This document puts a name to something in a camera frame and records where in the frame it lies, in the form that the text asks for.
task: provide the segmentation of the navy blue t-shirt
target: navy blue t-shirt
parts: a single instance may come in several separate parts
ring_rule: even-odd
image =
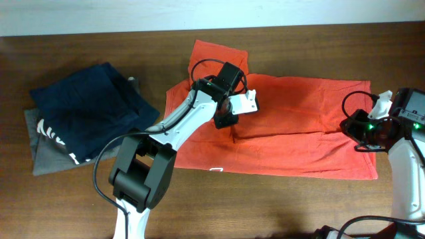
[[[159,116],[109,63],[31,90],[30,95],[47,125],[81,163],[95,158],[113,138],[133,128],[145,130]]]

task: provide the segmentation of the white bracket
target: white bracket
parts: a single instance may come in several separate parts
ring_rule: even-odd
[[[230,96],[230,103],[232,104],[232,114],[245,114],[256,112],[258,110],[255,102],[255,90],[249,90],[245,94],[237,94]]]
[[[390,90],[379,94],[379,99],[377,100],[377,104],[371,110],[369,115],[367,116],[369,119],[381,119],[383,117],[389,116],[389,111],[392,105],[391,102],[392,92]]]

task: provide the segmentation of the stacked clothes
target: stacked clothes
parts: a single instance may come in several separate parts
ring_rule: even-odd
[[[145,130],[159,116],[109,63],[81,70],[46,88],[31,90],[38,109],[25,111],[34,175],[85,165],[113,138]],[[118,140],[102,159],[116,156]]]

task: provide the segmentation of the folded cloth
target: folded cloth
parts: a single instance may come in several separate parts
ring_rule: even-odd
[[[41,133],[47,138],[52,139],[57,144],[57,146],[61,148],[61,151],[65,151],[71,157],[71,159],[74,161],[75,164],[77,165],[80,164],[80,162],[76,160],[75,154],[68,152],[68,150],[66,149],[65,143],[62,140],[60,140],[59,136],[57,136],[57,134],[53,132],[51,127],[49,127],[48,125],[44,123],[44,119],[40,119],[39,122],[37,123],[37,133]]]
[[[30,94],[46,124],[79,163],[95,158],[115,137],[133,128],[145,130],[159,116],[109,63],[81,70]]]
[[[131,77],[129,78],[129,82],[135,91],[140,94],[139,80]],[[28,128],[31,155],[33,158],[34,176],[73,169],[94,162],[89,160],[89,162],[86,163],[81,163],[79,165],[75,164],[70,159],[68,150],[64,145],[57,143],[55,140],[43,134],[37,133],[38,122],[41,118],[39,109],[25,110],[24,114]],[[101,160],[115,157],[119,149],[120,146],[106,150]]]
[[[204,58],[230,62],[248,72],[247,54],[207,42],[196,41],[189,66]],[[201,64],[195,79],[216,74],[221,65]],[[274,77],[249,74],[248,87],[255,89],[260,110],[241,115],[239,123],[217,130],[211,120],[182,145],[175,166],[261,175],[302,176],[328,179],[377,179],[374,153],[357,153],[355,142],[341,133],[345,118],[341,102],[355,90],[370,92],[369,81]],[[189,93],[184,80],[167,91],[165,117]],[[348,112],[371,110],[364,95],[352,95]]]

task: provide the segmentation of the white wall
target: white wall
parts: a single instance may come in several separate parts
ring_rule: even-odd
[[[425,20],[425,0],[0,0],[0,36]]]

